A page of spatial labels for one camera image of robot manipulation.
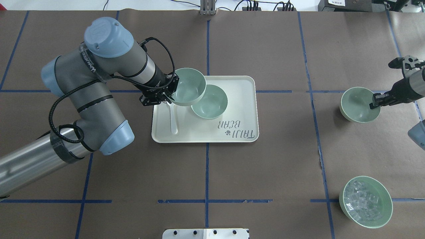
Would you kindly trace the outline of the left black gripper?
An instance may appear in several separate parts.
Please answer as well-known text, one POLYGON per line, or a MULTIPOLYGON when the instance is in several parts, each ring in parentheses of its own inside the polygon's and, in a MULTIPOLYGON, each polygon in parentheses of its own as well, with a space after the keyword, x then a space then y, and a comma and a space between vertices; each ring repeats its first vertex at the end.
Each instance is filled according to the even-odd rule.
POLYGON ((154 80, 158 83, 158 86, 139 86, 139 90, 142 92, 139 101, 143 106, 159 105, 162 102, 174 103, 173 93, 177 90, 179 79, 175 72, 170 75, 161 74, 159 77, 155 77, 154 80))

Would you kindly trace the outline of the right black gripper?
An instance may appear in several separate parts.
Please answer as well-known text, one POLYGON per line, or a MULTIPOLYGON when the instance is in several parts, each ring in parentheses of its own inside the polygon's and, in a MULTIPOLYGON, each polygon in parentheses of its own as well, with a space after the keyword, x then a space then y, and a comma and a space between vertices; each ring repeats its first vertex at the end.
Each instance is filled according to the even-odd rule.
POLYGON ((401 103, 411 103, 417 100, 417 93, 410 86, 409 80, 399 80, 392 86, 390 94, 375 93, 372 96, 371 110, 378 107, 390 106, 401 103))

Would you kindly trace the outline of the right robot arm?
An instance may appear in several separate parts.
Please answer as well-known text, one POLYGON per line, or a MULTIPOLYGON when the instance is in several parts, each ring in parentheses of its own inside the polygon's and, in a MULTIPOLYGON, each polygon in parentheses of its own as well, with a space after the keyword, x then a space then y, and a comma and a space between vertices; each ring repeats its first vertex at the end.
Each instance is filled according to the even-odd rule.
POLYGON ((392 86, 390 91, 383 94, 375 93, 372 96, 370 109, 398 104, 414 103, 419 115, 419 123, 408 131, 409 138, 422 150, 425 149, 424 113, 419 109, 417 100, 424 98, 425 82, 424 68, 402 70, 403 78, 392 86))

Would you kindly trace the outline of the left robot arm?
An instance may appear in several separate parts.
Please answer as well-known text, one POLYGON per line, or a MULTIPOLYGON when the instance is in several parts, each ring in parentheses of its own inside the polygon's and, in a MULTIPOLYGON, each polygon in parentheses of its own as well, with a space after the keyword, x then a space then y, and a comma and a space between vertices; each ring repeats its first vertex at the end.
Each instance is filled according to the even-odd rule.
POLYGON ((58 97, 47 117, 50 130, 1 157, 1 200, 92 152, 111 155, 134 141, 107 81, 134 85, 144 106, 170 102, 179 77, 174 62, 164 74, 147 54, 152 40, 138 43, 118 20, 102 17, 87 27, 77 49, 43 67, 42 81, 58 97))

